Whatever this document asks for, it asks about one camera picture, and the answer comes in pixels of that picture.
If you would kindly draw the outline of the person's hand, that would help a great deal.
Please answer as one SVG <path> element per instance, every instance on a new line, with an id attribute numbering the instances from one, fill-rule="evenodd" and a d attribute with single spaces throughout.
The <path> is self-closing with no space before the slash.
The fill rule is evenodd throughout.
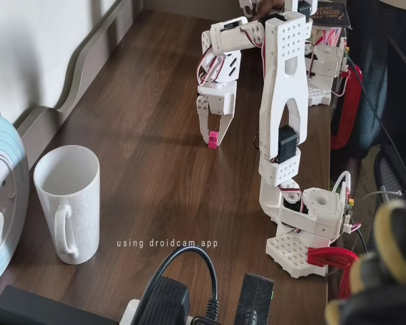
<path id="1" fill-rule="evenodd" d="M 272 10 L 282 9 L 284 7 L 284 0 L 262 0 L 257 8 L 255 18 L 261 19 L 268 16 Z"/>

